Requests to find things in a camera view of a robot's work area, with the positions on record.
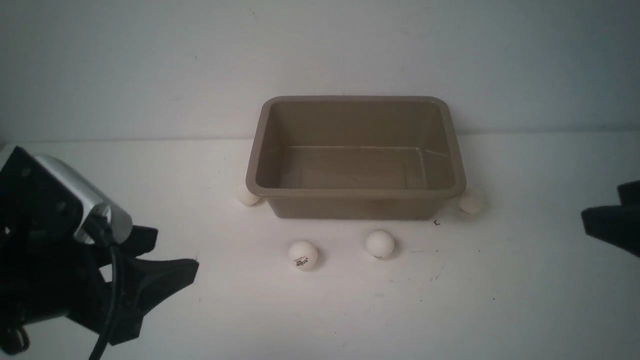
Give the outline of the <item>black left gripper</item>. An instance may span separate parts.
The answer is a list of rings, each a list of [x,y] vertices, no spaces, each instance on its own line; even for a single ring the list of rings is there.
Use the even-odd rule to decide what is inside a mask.
[[[83,229],[94,244],[74,239],[82,204],[16,146],[1,168],[1,345],[27,347],[25,326],[66,317],[98,334],[96,346],[139,337],[151,310],[195,281],[195,259],[143,260],[158,229],[133,225],[116,243],[106,218]],[[113,265],[111,248],[119,249]]]

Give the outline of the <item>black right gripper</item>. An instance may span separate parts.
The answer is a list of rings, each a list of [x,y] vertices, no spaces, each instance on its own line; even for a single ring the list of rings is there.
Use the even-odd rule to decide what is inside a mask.
[[[640,257],[640,180],[617,186],[620,205],[581,212],[586,235]]]

